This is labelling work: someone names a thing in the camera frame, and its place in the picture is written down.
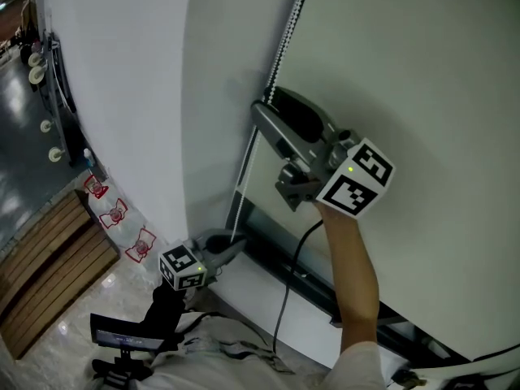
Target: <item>wooden bench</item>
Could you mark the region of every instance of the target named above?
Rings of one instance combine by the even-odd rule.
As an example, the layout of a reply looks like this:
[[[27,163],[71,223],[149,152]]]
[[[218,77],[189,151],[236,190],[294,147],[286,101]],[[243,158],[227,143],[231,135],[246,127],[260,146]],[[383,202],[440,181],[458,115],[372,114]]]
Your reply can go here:
[[[118,258],[75,193],[35,224],[0,266],[0,334],[13,358]]]

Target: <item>floor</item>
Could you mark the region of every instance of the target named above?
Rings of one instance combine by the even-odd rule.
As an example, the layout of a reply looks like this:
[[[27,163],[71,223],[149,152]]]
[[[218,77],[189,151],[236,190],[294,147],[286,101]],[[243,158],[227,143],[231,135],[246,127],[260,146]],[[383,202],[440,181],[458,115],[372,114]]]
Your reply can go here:
[[[40,131],[50,113],[31,90],[20,52],[10,49],[9,55],[0,58],[0,249],[84,169],[48,159],[49,149],[59,145],[58,133]]]
[[[105,286],[108,285],[105,287],[102,281],[108,276],[112,281],[110,285],[104,282]],[[151,304],[152,292],[159,279],[158,271],[151,270],[150,265],[146,269],[123,257],[47,330],[22,360],[13,362],[0,341],[0,388],[24,390],[34,388],[35,383],[41,390],[83,388],[92,377],[89,365],[94,358],[113,362],[113,357],[118,354],[91,342],[90,313],[140,322]],[[190,306],[241,317],[208,289],[195,295]],[[319,386],[328,372],[326,367],[282,343],[278,348],[282,360],[301,375],[309,388]]]

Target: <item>forearm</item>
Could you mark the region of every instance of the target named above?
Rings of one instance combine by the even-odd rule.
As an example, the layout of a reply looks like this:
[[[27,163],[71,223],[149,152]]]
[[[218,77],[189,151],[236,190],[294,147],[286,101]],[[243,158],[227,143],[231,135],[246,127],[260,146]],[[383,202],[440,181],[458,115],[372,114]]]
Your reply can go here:
[[[375,340],[379,287],[356,220],[318,206],[331,250],[334,289],[344,327],[343,349]]]

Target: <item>person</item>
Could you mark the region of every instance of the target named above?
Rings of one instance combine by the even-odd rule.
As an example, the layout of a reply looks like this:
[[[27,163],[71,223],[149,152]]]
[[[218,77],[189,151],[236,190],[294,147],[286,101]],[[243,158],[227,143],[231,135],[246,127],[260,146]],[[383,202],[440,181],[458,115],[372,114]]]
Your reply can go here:
[[[376,343],[378,283],[358,223],[324,204],[317,203],[316,206],[327,232],[336,297],[343,323],[340,357],[321,388],[386,388]],[[201,313],[183,314],[177,331],[191,329],[189,326],[200,316]],[[305,388],[300,378],[283,364],[255,331],[239,321],[218,316],[207,316],[200,320],[195,328],[184,334],[180,350],[160,353],[150,368],[153,371],[150,377],[142,381],[132,380],[135,388]]]

